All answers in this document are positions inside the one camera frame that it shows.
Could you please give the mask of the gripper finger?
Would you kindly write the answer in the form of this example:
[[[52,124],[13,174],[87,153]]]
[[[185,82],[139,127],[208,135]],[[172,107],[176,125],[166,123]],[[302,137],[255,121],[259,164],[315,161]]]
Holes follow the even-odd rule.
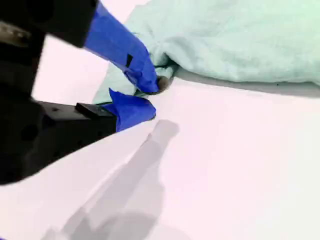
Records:
[[[110,102],[42,103],[42,159],[50,163],[105,137],[152,120],[156,109],[138,96],[109,90]]]
[[[99,0],[48,0],[46,10],[51,35],[110,61],[141,92],[158,94],[169,86],[145,45]]]

